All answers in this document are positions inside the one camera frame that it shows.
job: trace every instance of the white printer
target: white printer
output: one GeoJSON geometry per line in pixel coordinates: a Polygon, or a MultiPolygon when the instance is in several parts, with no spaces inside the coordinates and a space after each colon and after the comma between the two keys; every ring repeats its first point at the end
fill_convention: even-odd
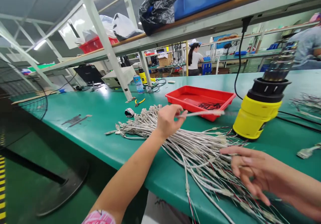
{"type": "MultiPolygon", "coordinates": [[[[120,69],[124,74],[126,84],[129,84],[131,81],[133,81],[136,72],[132,66],[122,67],[120,69]]],[[[104,77],[101,78],[101,80],[104,81],[105,84],[108,85],[108,87],[120,87],[120,83],[115,71],[111,71],[110,73],[106,74],[104,77]]]]}

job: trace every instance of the red basket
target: red basket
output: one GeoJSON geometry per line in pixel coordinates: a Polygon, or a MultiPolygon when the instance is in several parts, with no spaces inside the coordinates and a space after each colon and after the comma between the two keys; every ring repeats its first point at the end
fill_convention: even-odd
{"type": "MultiPolygon", "coordinates": [[[[116,38],[109,38],[110,43],[113,45],[114,43],[117,43],[118,40],[116,38]]],[[[101,44],[101,41],[99,39],[99,36],[93,38],[92,40],[89,40],[88,42],[84,43],[83,45],[80,45],[79,48],[84,53],[90,53],[92,51],[95,51],[97,49],[103,48],[103,45],[101,44]]]]}
{"type": "MultiPolygon", "coordinates": [[[[165,95],[168,102],[172,104],[179,104],[190,112],[199,112],[207,111],[204,108],[199,107],[201,103],[221,103],[219,110],[225,110],[229,104],[232,103],[232,100],[235,98],[235,93],[219,91],[219,90],[210,90],[203,89],[193,86],[183,86],[177,90],[174,90],[165,95]]],[[[200,115],[204,119],[209,121],[214,121],[217,115],[200,115]]]]}

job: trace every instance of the yellow and black striped tape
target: yellow and black striped tape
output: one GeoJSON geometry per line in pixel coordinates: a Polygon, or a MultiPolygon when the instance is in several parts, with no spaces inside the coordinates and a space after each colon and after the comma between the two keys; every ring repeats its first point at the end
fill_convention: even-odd
{"type": "MultiPolygon", "coordinates": [[[[0,146],[5,144],[4,130],[0,135],[0,146]]],[[[5,202],[5,185],[6,185],[6,172],[5,172],[5,159],[0,155],[0,224],[6,224],[6,202],[5,202]]]]}

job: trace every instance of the black fan stand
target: black fan stand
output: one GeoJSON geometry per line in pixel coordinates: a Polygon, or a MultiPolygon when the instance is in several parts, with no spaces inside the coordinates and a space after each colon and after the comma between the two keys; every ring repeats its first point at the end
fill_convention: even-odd
{"type": "Polygon", "coordinates": [[[84,182],[89,170],[89,164],[86,163],[76,171],[68,169],[59,176],[35,164],[27,158],[18,155],[6,147],[0,149],[0,154],[5,158],[8,158],[9,160],[52,181],[48,184],[43,195],[37,203],[36,216],[39,217],[54,212],[68,199],[70,199],[84,182]]]}
{"type": "MultiPolygon", "coordinates": [[[[13,128],[19,128],[18,124],[21,123],[21,118],[23,118],[24,113],[27,112],[32,113],[35,118],[42,120],[47,112],[48,106],[47,94],[43,87],[32,76],[28,76],[29,81],[36,86],[36,89],[31,88],[30,85],[16,73],[16,71],[21,72],[20,69],[15,67],[15,70],[13,70],[1,59],[0,68],[1,125],[5,123],[5,117],[7,117],[11,122],[6,122],[4,124],[5,126],[7,125],[12,126],[13,128]],[[28,98],[29,95],[33,97],[39,93],[42,93],[43,97],[39,97],[21,105],[12,105],[12,102],[16,97],[23,96],[28,98]],[[12,121],[14,119],[14,115],[11,115],[12,113],[17,113],[16,116],[19,118],[18,122],[12,121]]],[[[0,146],[0,155],[51,180],[51,182],[45,187],[44,193],[40,195],[39,200],[36,202],[35,214],[36,216],[41,217],[54,212],[69,200],[80,188],[88,174],[89,164],[85,163],[83,166],[78,166],[73,170],[69,168],[60,175],[57,175],[8,149],[7,147],[14,142],[6,146],[0,146]]]]}

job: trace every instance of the roll of tape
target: roll of tape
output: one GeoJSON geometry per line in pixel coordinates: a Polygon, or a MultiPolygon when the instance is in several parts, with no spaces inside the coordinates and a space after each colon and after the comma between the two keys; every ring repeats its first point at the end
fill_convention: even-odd
{"type": "Polygon", "coordinates": [[[135,114],[135,112],[134,112],[131,108],[127,108],[127,109],[125,110],[125,115],[126,115],[128,118],[133,117],[134,114],[135,114]]]}

